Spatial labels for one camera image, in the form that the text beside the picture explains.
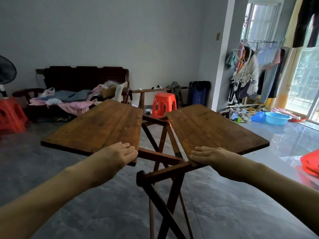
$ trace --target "blue plastic basin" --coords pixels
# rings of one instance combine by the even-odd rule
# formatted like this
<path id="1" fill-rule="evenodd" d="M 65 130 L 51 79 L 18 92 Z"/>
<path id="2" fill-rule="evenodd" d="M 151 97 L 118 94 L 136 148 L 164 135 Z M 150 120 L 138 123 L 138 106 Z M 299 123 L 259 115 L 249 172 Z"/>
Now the blue plastic basin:
<path id="1" fill-rule="evenodd" d="M 265 112 L 266 114 L 266 121 L 273 125 L 279 125 L 283 126 L 285 125 L 288 120 L 290 120 L 292 117 L 288 115 L 284 115 L 277 112 Z"/>

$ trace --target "window frame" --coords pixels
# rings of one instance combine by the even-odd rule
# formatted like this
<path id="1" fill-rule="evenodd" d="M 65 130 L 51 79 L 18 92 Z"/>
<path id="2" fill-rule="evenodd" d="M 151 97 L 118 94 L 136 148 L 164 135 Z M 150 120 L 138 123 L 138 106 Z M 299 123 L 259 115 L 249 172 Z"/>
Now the window frame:
<path id="1" fill-rule="evenodd" d="M 277 6 L 276 12 L 275 12 L 275 16 L 274 16 L 274 20 L 273 20 L 273 24 L 271 27 L 271 31 L 270 31 L 270 35 L 267 41 L 273 41 L 275 38 L 275 34 L 276 34 L 276 30 L 277 30 L 277 26 L 278 26 L 278 22 L 279 22 L 279 18 L 280 18 L 280 14 L 282 11 L 282 6 L 285 0 L 249 0 L 248 4 L 251 4 L 250 10 L 249 10 L 249 14 L 248 14 L 248 24 L 246 27 L 246 31 L 245 31 L 245 39 L 247 39 L 248 37 L 248 33 L 249 33 L 249 29 L 250 29 L 250 25 L 251 25 L 251 17 L 253 15 L 253 11 L 255 8 L 255 5 L 264 5 L 264 6 Z"/>

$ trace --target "wooden folding table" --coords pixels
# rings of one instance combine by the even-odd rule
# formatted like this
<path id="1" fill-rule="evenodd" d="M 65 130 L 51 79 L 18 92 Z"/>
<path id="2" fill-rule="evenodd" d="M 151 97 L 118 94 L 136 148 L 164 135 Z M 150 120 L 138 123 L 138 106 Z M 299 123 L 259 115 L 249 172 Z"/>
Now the wooden folding table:
<path id="1" fill-rule="evenodd" d="M 163 126 L 159 145 L 147 128 L 153 124 Z M 202 168 L 204 165 L 183 159 L 170 124 L 188 158 L 195 147 L 201 146 L 221 147 L 241 155 L 269 146 L 269 141 L 202 105 L 177 109 L 158 120 L 143 116 L 143 110 L 140 108 L 113 100 L 104 101 L 64 125 L 42 140 L 41 145 L 89 156 L 116 142 L 129 142 L 138 149 L 138 157 L 155 161 L 153 172 L 140 171 L 136 178 L 137 185 L 143 187 L 150 198 L 151 239 L 155 238 L 153 204 L 163 217 L 157 238 L 166 238 L 169 228 L 178 239 L 186 238 L 172 216 L 178 198 L 181 200 L 190 238 L 193 238 L 180 190 L 185 173 Z M 138 147 L 141 127 L 155 151 Z M 175 156 L 162 153 L 167 134 Z M 135 159 L 129 165 L 135 166 L 136 162 Z M 159 170 L 160 163 L 164 165 L 164 169 Z M 173 183 L 165 203 L 155 190 L 154 184 L 168 178 L 171 178 Z"/>

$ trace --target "person's hand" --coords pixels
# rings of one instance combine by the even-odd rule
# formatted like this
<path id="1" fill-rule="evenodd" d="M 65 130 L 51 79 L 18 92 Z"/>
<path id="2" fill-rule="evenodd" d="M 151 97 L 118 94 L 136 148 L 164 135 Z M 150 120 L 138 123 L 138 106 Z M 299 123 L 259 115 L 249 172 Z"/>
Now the person's hand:
<path id="1" fill-rule="evenodd" d="M 191 154 L 191 160 L 209 165 L 220 176 L 240 182 L 247 182 L 258 165 L 248 158 L 223 148 L 196 147 Z"/>
<path id="2" fill-rule="evenodd" d="M 97 187 L 111 180 L 119 170 L 138 155 L 129 143 L 121 142 L 102 148 L 85 160 L 73 165 L 72 170 L 90 188 Z"/>

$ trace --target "cardboard box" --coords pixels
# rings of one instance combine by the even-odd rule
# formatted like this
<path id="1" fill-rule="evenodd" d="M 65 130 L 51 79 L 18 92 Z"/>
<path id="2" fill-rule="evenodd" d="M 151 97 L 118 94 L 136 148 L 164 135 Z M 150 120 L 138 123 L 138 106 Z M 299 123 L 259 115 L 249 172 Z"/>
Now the cardboard box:
<path id="1" fill-rule="evenodd" d="M 107 89 L 103 89 L 102 86 L 99 85 L 99 88 L 103 98 L 113 98 L 115 96 L 116 87 L 114 85 L 111 85 Z"/>

